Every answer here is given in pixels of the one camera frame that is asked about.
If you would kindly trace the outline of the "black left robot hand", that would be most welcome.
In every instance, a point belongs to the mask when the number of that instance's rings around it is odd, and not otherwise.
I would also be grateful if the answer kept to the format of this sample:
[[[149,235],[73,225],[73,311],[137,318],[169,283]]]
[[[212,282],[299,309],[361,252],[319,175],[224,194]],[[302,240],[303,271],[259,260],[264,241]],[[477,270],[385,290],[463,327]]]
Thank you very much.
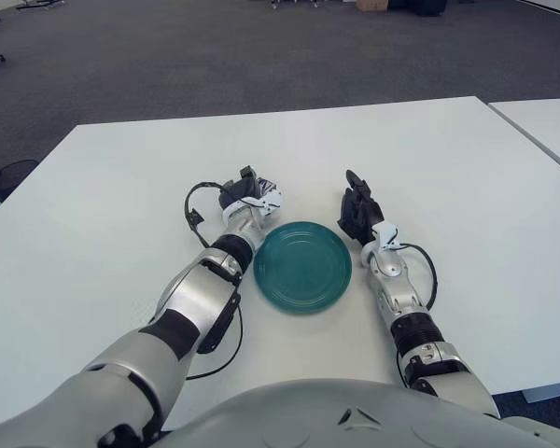
[[[260,198],[260,186],[254,169],[247,165],[240,170],[240,179],[229,180],[222,185],[218,203],[222,209],[244,198]]]

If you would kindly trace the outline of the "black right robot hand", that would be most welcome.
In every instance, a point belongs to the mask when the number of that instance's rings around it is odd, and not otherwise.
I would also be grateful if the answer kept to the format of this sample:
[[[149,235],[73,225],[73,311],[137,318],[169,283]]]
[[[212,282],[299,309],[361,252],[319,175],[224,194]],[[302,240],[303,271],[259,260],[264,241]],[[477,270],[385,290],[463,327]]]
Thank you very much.
[[[347,236],[366,245],[374,240],[372,227],[385,218],[367,182],[352,170],[347,170],[345,177],[349,187],[344,191],[337,223]]]

